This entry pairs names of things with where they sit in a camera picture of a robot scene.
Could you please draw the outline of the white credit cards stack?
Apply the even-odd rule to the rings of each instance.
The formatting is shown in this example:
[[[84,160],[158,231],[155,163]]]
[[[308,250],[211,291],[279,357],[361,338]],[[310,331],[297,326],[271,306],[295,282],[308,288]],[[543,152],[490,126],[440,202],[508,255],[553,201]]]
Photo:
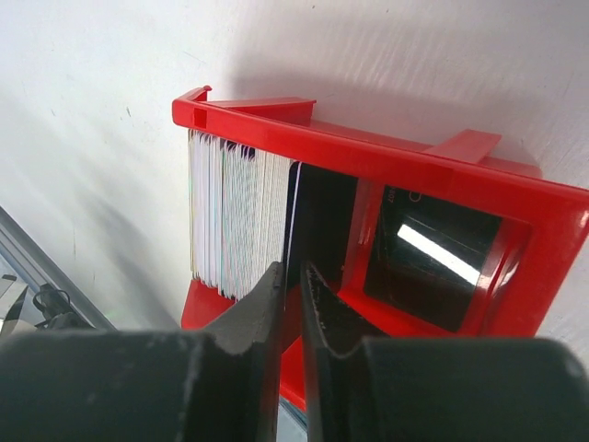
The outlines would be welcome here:
[[[283,259],[299,162],[191,130],[191,269],[240,300]]]

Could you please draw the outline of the black card lying in bin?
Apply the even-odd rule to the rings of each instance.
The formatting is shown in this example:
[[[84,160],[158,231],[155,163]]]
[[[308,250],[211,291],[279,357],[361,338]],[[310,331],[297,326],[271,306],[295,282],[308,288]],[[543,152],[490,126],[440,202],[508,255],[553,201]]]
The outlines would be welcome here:
[[[386,187],[364,292],[457,332],[501,222],[496,215]]]

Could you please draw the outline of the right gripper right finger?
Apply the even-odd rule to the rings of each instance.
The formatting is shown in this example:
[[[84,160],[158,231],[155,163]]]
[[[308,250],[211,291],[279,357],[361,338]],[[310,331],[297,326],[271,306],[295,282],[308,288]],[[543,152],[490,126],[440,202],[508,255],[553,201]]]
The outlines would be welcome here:
[[[584,441],[588,377],[546,339],[391,337],[300,269],[312,441]]]

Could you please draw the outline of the red plastic bin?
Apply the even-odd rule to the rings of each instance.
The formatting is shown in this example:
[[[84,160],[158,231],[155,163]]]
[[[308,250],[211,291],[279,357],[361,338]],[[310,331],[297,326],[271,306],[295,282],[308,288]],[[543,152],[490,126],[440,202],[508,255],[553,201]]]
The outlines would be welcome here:
[[[210,101],[208,87],[172,103],[188,132],[216,135],[358,179],[341,282],[333,293],[391,337],[529,338],[545,318],[588,235],[588,193],[543,180],[537,167],[491,156],[496,134],[466,130],[425,145],[316,121],[308,99]],[[364,281],[384,189],[419,192],[501,218],[466,317],[446,331],[369,297]],[[300,284],[286,288],[279,387],[306,410]],[[240,300],[220,296],[193,275],[181,317],[203,329]]]

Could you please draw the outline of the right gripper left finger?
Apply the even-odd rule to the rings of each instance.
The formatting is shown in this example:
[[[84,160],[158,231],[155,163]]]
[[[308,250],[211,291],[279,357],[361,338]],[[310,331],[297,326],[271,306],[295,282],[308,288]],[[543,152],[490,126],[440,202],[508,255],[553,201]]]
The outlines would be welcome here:
[[[5,441],[273,441],[283,266],[198,331],[38,331],[1,343]]]

